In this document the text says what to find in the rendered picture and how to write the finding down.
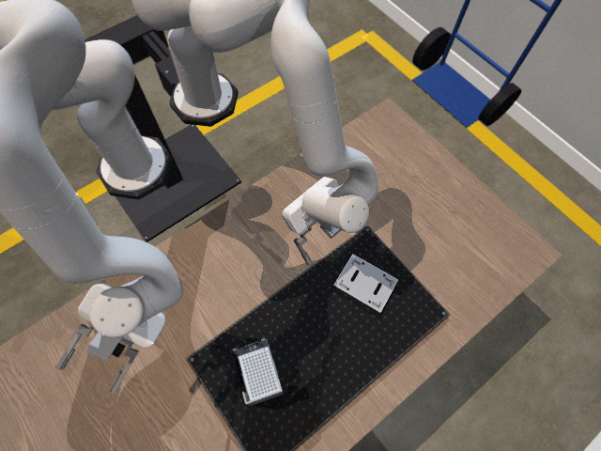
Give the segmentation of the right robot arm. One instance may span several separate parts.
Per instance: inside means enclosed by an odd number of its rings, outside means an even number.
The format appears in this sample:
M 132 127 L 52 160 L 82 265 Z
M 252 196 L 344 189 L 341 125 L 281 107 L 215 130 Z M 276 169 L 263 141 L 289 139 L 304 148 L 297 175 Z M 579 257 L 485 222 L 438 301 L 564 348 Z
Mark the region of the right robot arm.
M 125 349 L 121 336 L 179 302 L 183 286 L 155 246 L 101 233 L 40 127 L 52 110 L 81 104 L 77 120 L 103 157 L 104 180 L 123 192 L 145 189 L 161 176 L 165 155 L 141 136 L 125 107 L 133 86 L 127 51 L 107 39 L 85 42 L 62 4 L 0 2 L 0 213 L 66 282 L 143 275 L 104 290 L 91 305 L 98 333 L 87 352 L 106 362 Z

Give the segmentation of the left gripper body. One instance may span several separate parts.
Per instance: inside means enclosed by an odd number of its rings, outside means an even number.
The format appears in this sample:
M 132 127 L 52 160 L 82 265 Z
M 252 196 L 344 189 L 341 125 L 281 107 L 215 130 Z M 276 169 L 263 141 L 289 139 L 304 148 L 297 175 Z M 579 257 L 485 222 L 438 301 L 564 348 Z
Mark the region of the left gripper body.
M 319 180 L 313 186 L 315 185 L 323 185 L 332 188 L 339 186 L 338 182 L 335 179 L 330 179 L 326 177 Z M 295 201 L 293 201 L 289 206 L 287 206 L 282 213 L 283 218 L 286 224 L 288 225 L 289 229 L 300 235 L 305 233 L 310 227 L 312 227 L 317 222 L 316 219 L 308 216 L 303 209 L 302 203 L 306 192 L 303 193 L 300 197 L 298 197 Z

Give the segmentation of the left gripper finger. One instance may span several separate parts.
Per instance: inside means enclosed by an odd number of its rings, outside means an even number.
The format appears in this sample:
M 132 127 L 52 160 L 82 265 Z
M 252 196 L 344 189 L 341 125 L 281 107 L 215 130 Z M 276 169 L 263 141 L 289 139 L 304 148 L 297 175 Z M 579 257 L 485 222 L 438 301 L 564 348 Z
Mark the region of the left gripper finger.
M 310 227 L 305 233 L 303 234 L 299 234 L 300 237 L 294 240 L 295 244 L 297 245 L 298 249 L 300 250 L 300 254 L 302 255 L 303 259 L 305 260 L 307 265 L 311 265 L 313 263 L 312 259 L 309 257 L 308 253 L 306 251 L 303 250 L 303 248 L 301 247 L 304 243 L 307 242 L 306 238 L 304 235 L 306 235 L 312 228 Z

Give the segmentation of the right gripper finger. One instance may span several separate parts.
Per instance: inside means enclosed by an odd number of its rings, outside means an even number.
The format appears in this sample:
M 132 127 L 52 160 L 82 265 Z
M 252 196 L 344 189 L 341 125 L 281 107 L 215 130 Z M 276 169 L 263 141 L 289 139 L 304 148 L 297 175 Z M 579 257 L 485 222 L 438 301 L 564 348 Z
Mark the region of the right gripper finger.
M 75 352 L 74 346 L 76 345 L 76 343 L 79 340 L 79 338 L 81 337 L 81 335 L 88 337 L 93 328 L 94 328 L 94 326 L 92 324 L 90 325 L 90 327 L 86 327 L 86 325 L 84 325 L 84 324 L 81 324 L 79 326 L 79 328 L 76 331 L 77 334 L 74 336 L 74 338 L 70 342 L 70 344 L 69 344 L 68 348 L 66 349 L 65 353 L 63 354 L 62 358 L 60 359 L 57 366 L 55 367 L 56 369 L 63 370 L 65 368 L 70 357 Z
M 138 352 L 139 352 L 139 350 L 135 350 L 135 349 L 132 349 L 132 348 L 131 348 L 131 346 L 132 346 L 132 344 L 133 344 L 133 343 L 132 343 L 132 342 L 130 342 L 129 340 L 127 340 L 127 339 L 125 339 L 125 338 L 123 338 L 123 337 L 122 337 L 122 339 L 121 339 L 121 342 L 123 342 L 123 343 L 125 343 L 125 344 L 129 345 L 129 346 L 128 346 L 128 348 L 126 349 L 126 351 L 125 351 L 124 355 L 126 355 L 126 356 L 129 356 L 129 357 L 130 357 L 130 360 L 127 362 L 127 364 L 126 364 L 126 366 L 124 367 L 123 371 L 120 371 L 120 372 L 118 373 L 118 375 L 117 375 L 117 377 L 116 377 L 116 379 L 115 379 L 114 383 L 112 384 L 111 388 L 110 388 L 110 389 L 109 389 L 109 391 L 108 391 L 108 393 L 111 393 L 111 394 L 113 394 L 113 395 L 115 394 L 115 392 L 116 392 L 116 390 L 117 390 L 118 386 L 120 385 L 120 383 L 121 383 L 121 382 L 122 382 L 122 380 L 124 379 L 124 377 L 125 377 L 126 373 L 128 372 L 128 370 L 129 370 L 129 368 L 130 368 L 130 366 L 131 366 L 131 364 L 132 364 L 132 362 L 133 362 L 133 359 L 135 359 L 136 355 L 137 355 L 137 354 L 138 354 Z

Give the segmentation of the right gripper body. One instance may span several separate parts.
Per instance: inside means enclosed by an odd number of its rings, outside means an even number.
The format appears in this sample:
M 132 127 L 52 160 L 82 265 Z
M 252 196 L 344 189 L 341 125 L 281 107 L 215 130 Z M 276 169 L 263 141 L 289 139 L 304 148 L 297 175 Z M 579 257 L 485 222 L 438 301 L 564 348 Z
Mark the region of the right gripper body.
M 79 315 L 88 321 L 90 320 L 90 308 L 96 297 L 104 290 L 111 288 L 105 284 L 97 284 L 93 286 L 86 294 L 82 303 L 78 308 Z M 139 345 L 143 348 L 152 346 L 158 338 L 162 328 L 166 322 L 165 315 L 161 312 L 154 317 L 140 324 L 133 332 L 123 336 L 130 342 Z

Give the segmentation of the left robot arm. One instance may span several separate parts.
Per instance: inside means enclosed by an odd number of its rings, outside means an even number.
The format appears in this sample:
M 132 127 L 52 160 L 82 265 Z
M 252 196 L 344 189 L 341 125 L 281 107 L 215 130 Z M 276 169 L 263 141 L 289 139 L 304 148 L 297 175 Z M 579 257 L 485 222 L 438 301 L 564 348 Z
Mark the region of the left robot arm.
M 338 187 L 311 187 L 303 209 L 331 239 L 341 230 L 355 233 L 365 226 L 368 205 L 378 194 L 377 172 L 365 154 L 345 145 L 331 60 L 308 22 L 309 0 L 132 0 L 132 4 L 145 25 L 170 30 L 168 46 L 180 81 L 174 100 L 177 109 L 192 118 L 216 117 L 233 98 L 231 85 L 218 75 L 213 52 L 235 50 L 272 30 L 273 64 L 283 81 L 308 169 L 317 176 L 349 170 L 348 180 Z

